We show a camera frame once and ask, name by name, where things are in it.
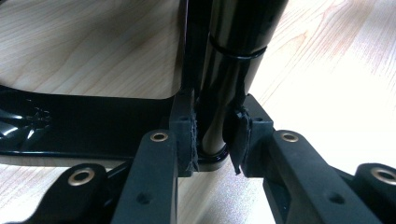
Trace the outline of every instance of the black cylinder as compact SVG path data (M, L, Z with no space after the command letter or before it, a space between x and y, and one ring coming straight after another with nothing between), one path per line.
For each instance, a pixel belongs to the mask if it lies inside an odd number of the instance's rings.
M215 0L210 35L231 54L250 55L270 42L287 0Z
M215 0L196 106L201 150L225 146L223 122L242 106L287 0Z

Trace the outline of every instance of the black metal frame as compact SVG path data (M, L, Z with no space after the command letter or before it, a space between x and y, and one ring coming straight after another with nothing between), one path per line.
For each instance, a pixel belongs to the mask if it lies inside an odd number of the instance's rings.
M264 177L278 223L395 223L395 169L338 171L298 133L275 131L247 95L286 3L183 2L182 85L169 99L0 86L1 154L126 161L109 173L95 164L70 168L24 223L176 223L177 177L215 170L228 154L238 174Z

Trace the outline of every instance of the glossy black metal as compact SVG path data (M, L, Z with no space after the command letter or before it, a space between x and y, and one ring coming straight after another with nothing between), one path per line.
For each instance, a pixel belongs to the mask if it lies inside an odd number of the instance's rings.
M177 222L177 141L166 130L143 136L111 223Z
M221 49L248 56L270 42L288 0L214 0L210 35Z
M146 132L167 128L172 102L0 86L0 154L128 160Z
M201 90L212 0L188 0L181 89Z
M282 202L277 201L279 196L269 200L273 213L283 216L275 217L277 223L381 223L300 134L274 132L268 152L276 167L271 172L278 171L282 182L265 179L267 197L282 193L272 182L288 193ZM279 205L289 196L290 207L279 212Z

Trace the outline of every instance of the circular hole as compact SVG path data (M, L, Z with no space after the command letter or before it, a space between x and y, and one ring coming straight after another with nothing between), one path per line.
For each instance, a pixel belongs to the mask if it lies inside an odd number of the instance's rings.
M282 139L284 141L287 141L287 142L297 142L298 141L298 137L292 133L282 133L280 136L282 137Z
M375 167L372 169L371 173L379 181L396 186L396 174L392 171Z
M378 172L378 174L379 174L380 176L382 176L383 178L386 178L386 179L388 179L388 180L395 180L395 177L394 177L393 175L388 174L388 173L385 173L385 172Z
M166 139L168 139L168 134L166 133L154 133L151 137L150 137L151 141L153 142L163 142Z
M330 202L332 203L338 203L338 204L343 204L346 202L346 200L343 198L343 196L339 195L338 193L331 192L328 196L327 199L329 199Z
M189 117L183 116L183 117L180 117L179 119L180 119L180 120L189 120Z
M68 179L71 186L81 186L90 182L95 176L95 171L89 167L76 170Z
M137 195L136 200L140 204L149 204L152 201L152 197L149 193L141 192Z
M76 175L74 178L77 181L81 181L85 178L87 178L90 174L88 174L88 172L83 172L83 173L79 173L78 175Z

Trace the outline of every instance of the light wood grain surface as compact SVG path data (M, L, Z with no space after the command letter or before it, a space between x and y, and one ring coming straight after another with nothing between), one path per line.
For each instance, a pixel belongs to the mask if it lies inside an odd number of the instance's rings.
M0 83L172 95L177 12L178 1L8 0L0 6ZM290 0L250 92L277 129L303 134L330 165L351 174L363 162L396 167L396 2ZM29 217L66 169L42 164L0 165L0 223ZM235 176L229 162L178 183L178 223L274 222L262 181Z

